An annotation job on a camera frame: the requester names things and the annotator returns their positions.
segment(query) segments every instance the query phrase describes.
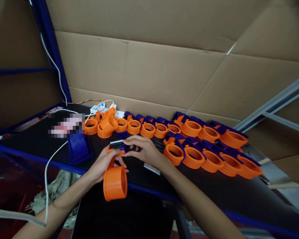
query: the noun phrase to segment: orange part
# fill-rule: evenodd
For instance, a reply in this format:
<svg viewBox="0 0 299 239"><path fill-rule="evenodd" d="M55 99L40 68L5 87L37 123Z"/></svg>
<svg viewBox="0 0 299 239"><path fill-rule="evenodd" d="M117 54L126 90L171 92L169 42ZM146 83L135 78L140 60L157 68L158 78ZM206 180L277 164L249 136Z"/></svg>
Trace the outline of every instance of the orange part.
<svg viewBox="0 0 299 239"><path fill-rule="evenodd" d="M225 166L223 160L217 154L206 149L203 149L203 154L206 156L207 160L202 163L201 167L207 172L215 173Z"/></svg>
<svg viewBox="0 0 299 239"><path fill-rule="evenodd" d="M187 119L181 129L183 134L191 137L196 137L202 130L202 126L194 121L190 121Z"/></svg>
<svg viewBox="0 0 299 239"><path fill-rule="evenodd" d="M85 134L93 135L97 133L98 122L95 119L88 119L85 123Z"/></svg>
<svg viewBox="0 0 299 239"><path fill-rule="evenodd" d="M166 145L163 154L172 162L174 166L180 165L184 159L184 153L182 149L176 146L174 142Z"/></svg>
<svg viewBox="0 0 299 239"><path fill-rule="evenodd" d="M237 158L244 163L243 167L245 168L244 171L238 173L240 176L247 179L252 179L263 174L261 168L254 162L240 155L238 155Z"/></svg>
<svg viewBox="0 0 299 239"><path fill-rule="evenodd" d="M155 126L149 123L144 123L141 128L141 136L144 138L153 138L155 134Z"/></svg>
<svg viewBox="0 0 299 239"><path fill-rule="evenodd" d="M180 127L174 125L174 124L168 124L168 130L173 132L174 134L176 133L181 133L182 130L180 129Z"/></svg>
<svg viewBox="0 0 299 239"><path fill-rule="evenodd" d="M117 133L122 133L127 130L127 120L126 119L117 119L118 128L115 130Z"/></svg>
<svg viewBox="0 0 299 239"><path fill-rule="evenodd" d="M109 118L109 117L114 118L115 113L116 113L115 108L112 107L108 111L105 111L104 113L102 113L102 120L105 120L106 118Z"/></svg>
<svg viewBox="0 0 299 239"><path fill-rule="evenodd" d="M198 138L200 140L207 140L211 143L215 143L215 140L220 137L220 134L211 127L204 125L202 130L198 133Z"/></svg>
<svg viewBox="0 0 299 239"><path fill-rule="evenodd" d="M109 167L105 171L103 193L106 201L126 198L127 176L125 165L118 167Z"/></svg>
<svg viewBox="0 0 299 239"><path fill-rule="evenodd" d="M220 156L225 160L224 167L219 169L223 174L234 177L244 170L243 165L232 156L222 152L220 152Z"/></svg>
<svg viewBox="0 0 299 239"><path fill-rule="evenodd" d="M156 126L156 130L154 133L155 137L156 138L165 138L165 136L168 132L168 128L166 127L166 125L156 122L155 126Z"/></svg>
<svg viewBox="0 0 299 239"><path fill-rule="evenodd" d="M109 138L109 137L111 137L112 132L111 132L111 133L106 133L106 132L104 132L104 130L101 128L101 124L99 124L99 125L97 126L97 135L98 135L100 138Z"/></svg>
<svg viewBox="0 0 299 239"><path fill-rule="evenodd" d="M106 119L102 119L100 125L105 133L112 133L114 130L116 130L119 127L116 119L112 117L107 117Z"/></svg>
<svg viewBox="0 0 299 239"><path fill-rule="evenodd" d="M234 149L240 149L244 144L248 143L248 139L242 135L232 132L229 129L219 138L225 145Z"/></svg>
<svg viewBox="0 0 299 239"><path fill-rule="evenodd" d="M113 149L110 149L110 147L107 149L107 153L111 152ZM124 155L126 154L126 152L124 150L121 150L121 152L119 152L118 154L116 154L115 156L119 156L119 155Z"/></svg>
<svg viewBox="0 0 299 239"><path fill-rule="evenodd" d="M183 161L187 167L192 169L199 169L202 163L205 161L204 155L195 148L185 146L186 157Z"/></svg>
<svg viewBox="0 0 299 239"><path fill-rule="evenodd" d="M137 120L130 120L127 123L127 132L130 134L138 134L141 130L141 123Z"/></svg>

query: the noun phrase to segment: hand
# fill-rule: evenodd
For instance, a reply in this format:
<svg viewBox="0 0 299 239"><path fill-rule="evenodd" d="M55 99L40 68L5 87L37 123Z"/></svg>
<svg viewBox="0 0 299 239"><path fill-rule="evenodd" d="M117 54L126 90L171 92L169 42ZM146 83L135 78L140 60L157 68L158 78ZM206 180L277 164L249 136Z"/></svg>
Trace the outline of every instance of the hand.
<svg viewBox="0 0 299 239"><path fill-rule="evenodd" d="M93 184L97 184L101 182L104 178L104 173L109 167L109 164L113 157L115 157L116 161L119 161L120 165L124 165L123 158L121 156L115 156L120 152L119 149L113 149L111 152L107 153L107 149L109 146L106 146L99 157L96 159L94 164L90 167L90 169L84 174L85 177L89 178Z"/></svg>
<svg viewBox="0 0 299 239"><path fill-rule="evenodd" d="M130 145L130 148L133 148L133 146L136 145L136 150L138 150L138 147L142 148L140 152L129 151L123 155L123 157L136 157L162 172L172 165L171 162L157 150L153 142L148 138L144 138L139 135L133 135L123 140L123 143Z"/></svg>

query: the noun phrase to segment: orange 3d printed part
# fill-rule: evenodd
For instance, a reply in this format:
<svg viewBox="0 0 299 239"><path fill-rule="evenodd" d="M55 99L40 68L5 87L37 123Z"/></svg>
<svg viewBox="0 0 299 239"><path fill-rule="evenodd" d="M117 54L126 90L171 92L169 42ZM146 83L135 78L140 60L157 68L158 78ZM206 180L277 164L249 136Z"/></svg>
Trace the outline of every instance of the orange 3d printed part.
<svg viewBox="0 0 299 239"><path fill-rule="evenodd" d="M197 149L193 147L185 146L186 156L183 161L187 167L192 169L198 169L202 163L205 161L204 155Z"/></svg>
<svg viewBox="0 0 299 239"><path fill-rule="evenodd" d="M101 127L101 124L99 124L97 126L97 136L99 136L100 138L109 138L109 137L111 137L111 135L112 135L112 132L111 133L104 132L104 130Z"/></svg>
<svg viewBox="0 0 299 239"><path fill-rule="evenodd" d="M100 125L102 130L107 134L112 133L114 130L116 130L119 127L116 119L112 117L107 117L106 119L103 119Z"/></svg>
<svg viewBox="0 0 299 239"><path fill-rule="evenodd" d="M141 130L141 123L137 120L130 120L127 124L127 132L130 134L138 134Z"/></svg>
<svg viewBox="0 0 299 239"><path fill-rule="evenodd" d="M212 151L203 149L203 154L206 156L207 160L202 163L201 167L210 173L215 173L217 170L223 168L224 162L223 160Z"/></svg>
<svg viewBox="0 0 299 239"><path fill-rule="evenodd" d="M182 133L186 136L196 137L202 130L202 126L194 121L186 120L181 127Z"/></svg>
<svg viewBox="0 0 299 239"><path fill-rule="evenodd" d="M144 123L141 128L141 135L144 138L152 138L155 133L155 126L150 123Z"/></svg>
<svg viewBox="0 0 299 239"><path fill-rule="evenodd" d="M117 119L118 128L115 130L117 133L122 133L127 130L127 120L126 119Z"/></svg>
<svg viewBox="0 0 299 239"><path fill-rule="evenodd" d="M220 152L219 155L225 160L224 167L219 169L223 174L234 177L244 170L243 165L232 156L222 152Z"/></svg>
<svg viewBox="0 0 299 239"><path fill-rule="evenodd" d="M106 201L123 199L127 195L125 165L114 167L114 158L104 174L103 193Z"/></svg>
<svg viewBox="0 0 299 239"><path fill-rule="evenodd" d="M237 155L237 158L244 163L243 167L245 168L243 171L238 173L240 176L247 179L252 179L259 175L262 175L261 168L258 165L256 165L254 162L240 155Z"/></svg>
<svg viewBox="0 0 299 239"><path fill-rule="evenodd" d="M207 140L211 143L215 143L215 140L220 137L220 134L211 127L203 126L202 130L198 133L200 140Z"/></svg>
<svg viewBox="0 0 299 239"><path fill-rule="evenodd" d="M238 133L230 131L229 129L227 129L219 139L225 145L228 145L234 149L240 149L244 144L248 143L248 139Z"/></svg>
<svg viewBox="0 0 299 239"><path fill-rule="evenodd" d="M161 123L155 123L156 126L156 130L155 130L155 137L156 138L165 138L167 132L168 132L168 128L166 127L166 125L161 124Z"/></svg>
<svg viewBox="0 0 299 239"><path fill-rule="evenodd" d="M184 153L182 149L175 145L174 142L170 142L166 145L163 154L167 157L174 166L180 165L184 159Z"/></svg>
<svg viewBox="0 0 299 239"><path fill-rule="evenodd" d="M88 119L85 123L85 134L87 135L96 134L97 126L98 126L98 122L94 118Z"/></svg>

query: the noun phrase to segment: blue metal shelf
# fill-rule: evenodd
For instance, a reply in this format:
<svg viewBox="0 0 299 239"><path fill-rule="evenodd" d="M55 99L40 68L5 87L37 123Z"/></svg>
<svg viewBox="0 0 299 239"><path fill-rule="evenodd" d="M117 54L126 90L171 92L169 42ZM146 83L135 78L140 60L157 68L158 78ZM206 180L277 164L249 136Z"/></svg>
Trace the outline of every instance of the blue metal shelf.
<svg viewBox="0 0 299 239"><path fill-rule="evenodd" d="M15 75L24 73L35 73L44 71L56 71L56 67L43 67L43 68L20 68L20 69L0 69L0 76Z"/></svg>

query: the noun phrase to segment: white cable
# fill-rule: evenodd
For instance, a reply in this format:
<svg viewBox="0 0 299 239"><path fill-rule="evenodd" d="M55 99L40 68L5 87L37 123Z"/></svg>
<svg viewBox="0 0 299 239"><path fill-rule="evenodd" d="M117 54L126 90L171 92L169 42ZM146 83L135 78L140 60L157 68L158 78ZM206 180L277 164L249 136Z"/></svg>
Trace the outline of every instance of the white cable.
<svg viewBox="0 0 299 239"><path fill-rule="evenodd" d="M49 56L50 60L52 61L53 65L57 68L57 71L58 71L58 73L59 73L59 83L60 83L60 88L61 88L62 93L63 93L64 98L65 98L65 105L67 106L67 98L66 98L66 95L65 95L65 93L64 93L64 91L63 91L62 84L61 84L61 73L60 73L60 70L59 70L59 68L57 67L56 63L53 61L52 57L50 56L50 54L49 54L49 52L48 52L48 50L47 50L47 48L46 48L46 45L45 45L44 40L43 40L42 33L40 33L40 34L41 34L41 41L42 41L42 43L43 43L44 50L46 51L47 55Z"/></svg>
<svg viewBox="0 0 299 239"><path fill-rule="evenodd" d="M49 211L48 211L48 208L49 208L49 192L48 192L48 179L47 179L47 171L48 171L48 166L49 166L49 163L51 161L51 159L53 158L53 156L63 147L67 144L67 141L62 144L61 147L59 147L59 149L57 151L54 152L54 154L51 156L51 158L49 159L49 161L47 162L47 165L46 165L46 169L44 170L44 184L45 184L45 187L46 187L46 219L44 220L45 224L47 224L47 221L48 221L48 214L49 214Z"/></svg>

